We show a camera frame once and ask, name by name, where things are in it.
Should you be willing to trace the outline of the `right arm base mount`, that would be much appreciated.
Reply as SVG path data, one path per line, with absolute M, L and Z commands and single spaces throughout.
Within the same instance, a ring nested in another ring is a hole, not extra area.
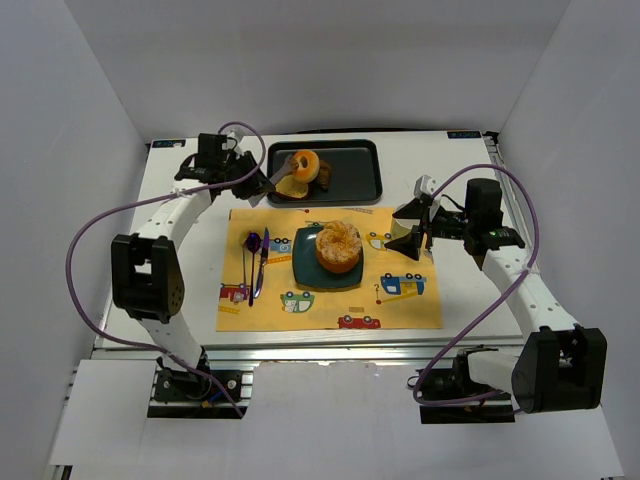
M 514 423 L 516 411 L 508 393 L 494 394 L 489 386 L 471 381 L 468 373 L 468 357 L 471 353 L 496 351 L 480 345 L 460 349 L 449 367 L 435 367 L 420 384 L 418 397 L 421 400 L 442 402 L 464 399 L 455 405 L 420 406 L 422 425 L 454 424 L 500 424 Z

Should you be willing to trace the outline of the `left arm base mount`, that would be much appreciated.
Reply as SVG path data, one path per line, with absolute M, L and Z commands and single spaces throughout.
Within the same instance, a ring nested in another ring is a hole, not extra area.
M 214 370 L 216 378 L 244 414 L 248 408 L 249 385 L 241 370 Z M 154 378 L 147 417 L 150 419 L 239 420 L 236 409 L 215 383 L 206 381 L 182 386 L 167 370 L 159 370 Z

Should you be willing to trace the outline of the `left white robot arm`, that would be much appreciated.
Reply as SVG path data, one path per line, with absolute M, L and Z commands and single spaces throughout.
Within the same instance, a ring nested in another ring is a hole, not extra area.
M 201 134 L 197 151 L 174 176 L 170 198 L 135 232 L 111 243 L 112 298 L 161 349 L 158 365 L 169 384 L 190 399 L 209 393 L 213 381 L 204 348 L 192 335 L 181 312 L 185 284 L 178 250 L 199 217 L 229 189 L 248 200 L 274 186 L 243 150 L 239 131 Z

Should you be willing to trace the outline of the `glazed orange donut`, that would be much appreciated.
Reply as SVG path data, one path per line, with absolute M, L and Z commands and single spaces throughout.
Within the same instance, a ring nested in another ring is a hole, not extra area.
M 298 150 L 290 163 L 293 178 L 301 183 L 312 182 L 320 171 L 320 159 L 312 150 Z

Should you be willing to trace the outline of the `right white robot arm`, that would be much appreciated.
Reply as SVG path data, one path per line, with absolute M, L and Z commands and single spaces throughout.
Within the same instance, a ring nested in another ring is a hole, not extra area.
M 479 269 L 500 292 L 484 312 L 486 319 L 500 305 L 508 306 L 525 340 L 518 355 L 494 347 L 460 350 L 448 382 L 434 383 L 433 358 L 413 386 L 423 407 L 445 407 L 510 395 L 527 414 L 590 410 L 599 406 L 604 383 L 607 341 L 598 328 L 585 328 L 556 300 L 534 270 L 534 249 L 503 223 L 502 190 L 496 180 L 471 179 L 461 211 L 444 209 L 437 200 L 435 179 L 417 180 L 413 199 L 395 213 L 411 219 L 411 231 L 387 248 L 418 259 L 434 239 L 460 240 Z

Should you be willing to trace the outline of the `orange bundt cake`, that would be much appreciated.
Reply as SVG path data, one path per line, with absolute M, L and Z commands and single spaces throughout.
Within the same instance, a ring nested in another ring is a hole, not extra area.
M 361 258 L 362 240 L 354 225 L 338 220 L 327 223 L 316 235 L 315 252 L 320 265 L 331 273 L 351 271 Z

